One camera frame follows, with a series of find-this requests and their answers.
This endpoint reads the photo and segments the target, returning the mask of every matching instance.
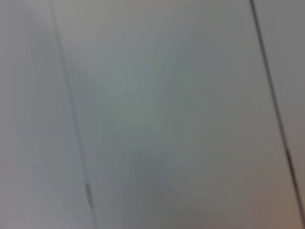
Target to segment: dark vertical line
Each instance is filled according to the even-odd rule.
[[[67,87],[67,91],[68,91],[68,98],[69,98],[69,102],[70,102],[70,106],[71,106],[72,119],[73,119],[73,124],[74,124],[74,128],[75,128],[75,133],[76,133],[76,140],[77,140],[78,148],[80,151],[81,168],[82,168],[82,173],[83,173],[84,182],[85,182],[84,187],[85,187],[85,191],[86,191],[86,195],[87,195],[87,201],[88,201],[88,204],[89,204],[90,210],[91,210],[93,228],[98,229],[99,226],[98,226],[97,214],[96,214],[96,211],[95,211],[95,208],[93,205],[90,178],[89,178],[88,167],[87,167],[85,153],[84,153],[84,147],[83,147],[82,140],[81,140],[80,127],[77,122],[76,108],[75,108],[75,103],[74,103],[74,99],[73,99],[73,95],[72,95],[71,83],[70,83],[70,80],[68,77],[66,61],[64,58],[64,52],[63,52],[63,47],[62,47],[62,43],[61,43],[61,36],[59,33],[59,28],[58,28],[58,24],[57,24],[56,16],[55,16],[55,9],[54,9],[52,0],[49,0],[49,7],[50,7],[50,11],[51,11],[51,20],[52,20],[52,24],[53,24],[53,30],[55,32],[56,45],[57,45],[57,48],[59,51],[59,56],[60,56],[62,68],[64,71],[64,78],[65,78],[66,87]]]
[[[299,189],[299,185],[298,185],[297,180],[296,180],[295,169],[294,169],[294,165],[293,165],[292,158],[291,158],[290,151],[289,151],[289,147],[288,147],[288,141],[287,141],[287,137],[286,137],[285,130],[284,130],[284,124],[283,124],[282,116],[281,116],[281,113],[280,113],[278,100],[276,98],[275,86],[274,86],[274,82],[273,82],[272,77],[271,77],[271,71],[270,71],[270,67],[269,67],[269,62],[268,62],[268,58],[267,58],[267,54],[266,54],[266,49],[265,49],[265,46],[264,46],[262,31],[261,31],[261,27],[260,27],[260,24],[259,24],[254,0],[250,0],[250,5],[251,5],[251,11],[252,11],[252,15],[253,15],[254,23],[255,23],[255,28],[256,28],[256,32],[257,32],[257,37],[258,37],[260,48],[261,48],[261,53],[262,53],[262,56],[263,56],[264,67],[265,67],[266,74],[267,74],[270,93],[271,93],[271,97],[272,97],[273,104],[274,104],[275,115],[276,115],[277,123],[278,123],[278,126],[279,126],[283,146],[284,146],[284,149],[285,149],[285,155],[286,155],[286,159],[287,159],[287,162],[288,162],[292,183],[293,183],[294,190],[295,190],[295,196],[296,196],[296,199],[297,199],[303,228],[305,229],[305,215],[304,215],[303,203],[302,203],[302,200],[301,200],[300,189]]]

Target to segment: panel seam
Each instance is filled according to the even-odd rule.
[[[84,178],[84,189],[86,192],[88,204],[90,206],[93,228],[98,229],[99,226],[98,226],[98,220],[97,220],[97,213],[96,213],[96,210],[95,210],[94,204],[93,204],[92,189],[91,189],[87,162],[86,162],[86,158],[85,158],[85,151],[84,151],[84,146],[83,146],[83,143],[81,140],[80,127],[79,127],[79,124],[77,121],[76,107],[75,107],[75,102],[74,102],[73,95],[72,95],[71,82],[68,77],[68,70],[67,70],[67,65],[66,65],[66,61],[65,61],[65,57],[64,57],[64,51],[63,51],[63,46],[62,46],[62,42],[61,42],[59,26],[58,26],[58,23],[56,20],[55,7],[53,5],[52,0],[47,0],[47,1],[49,2],[50,12],[51,12],[51,22],[52,22],[52,26],[53,26],[53,31],[55,33],[55,42],[56,42],[56,46],[57,46],[56,48],[58,49],[60,60],[61,60],[61,66],[63,69],[63,74],[64,74],[67,93],[68,93],[68,99],[69,99],[71,113],[72,113],[72,121],[73,121],[74,130],[75,130],[75,134],[76,134],[76,141],[77,141],[77,145],[78,145],[79,153],[80,153],[79,156],[80,156],[81,169],[82,169],[83,178]]]
[[[255,24],[255,28],[256,28],[256,33],[257,33],[257,38],[258,38],[258,41],[259,41],[259,46],[260,46],[262,58],[263,58],[263,61],[264,61],[264,68],[265,68],[265,71],[266,71],[268,86],[269,86],[272,102],[273,102],[273,105],[274,105],[275,116],[276,116],[277,124],[278,124],[278,127],[279,127],[279,132],[280,132],[282,144],[283,144],[283,147],[284,147],[285,156],[286,156],[286,160],[287,160],[287,163],[288,163],[288,168],[289,168],[289,171],[290,171],[290,176],[291,176],[293,188],[294,188],[294,191],[295,191],[295,197],[296,197],[296,201],[297,201],[302,225],[303,225],[303,228],[305,229],[304,206],[303,206],[303,203],[302,203],[300,188],[299,188],[299,184],[297,182],[295,168],[294,168],[291,153],[290,153],[290,150],[289,150],[289,145],[288,145],[287,136],[286,136],[286,132],[285,132],[285,128],[284,128],[284,123],[283,123],[282,115],[281,115],[280,108],[279,108],[279,103],[278,103],[276,92],[275,92],[275,85],[274,85],[274,82],[273,82],[273,79],[272,79],[272,76],[271,76],[270,65],[269,65],[267,52],[266,52],[265,45],[264,45],[264,40],[263,40],[262,31],[261,31],[261,27],[260,27],[260,24],[259,24],[259,19],[258,19],[258,16],[257,16],[257,10],[256,10],[256,7],[255,7],[254,0],[250,0],[250,6],[251,6],[252,16],[253,16],[253,20],[254,20],[254,24]]]

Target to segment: white wall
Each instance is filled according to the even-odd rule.
[[[301,228],[248,1],[54,6],[100,228]]]
[[[257,11],[283,118],[288,146],[305,204],[305,2],[258,0]]]
[[[46,0],[0,1],[0,228],[92,229]]]

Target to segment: gray surface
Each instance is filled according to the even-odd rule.
[[[100,228],[301,228],[248,1],[54,2]]]
[[[0,1],[0,228],[92,229],[46,0]]]
[[[305,204],[305,2],[257,1],[279,108]]]

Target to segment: white door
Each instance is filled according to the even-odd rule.
[[[249,1],[54,0],[100,229],[300,229]]]
[[[271,77],[296,185],[305,204],[305,27],[303,0],[257,0]]]
[[[0,1],[0,228],[92,229],[46,0]]]

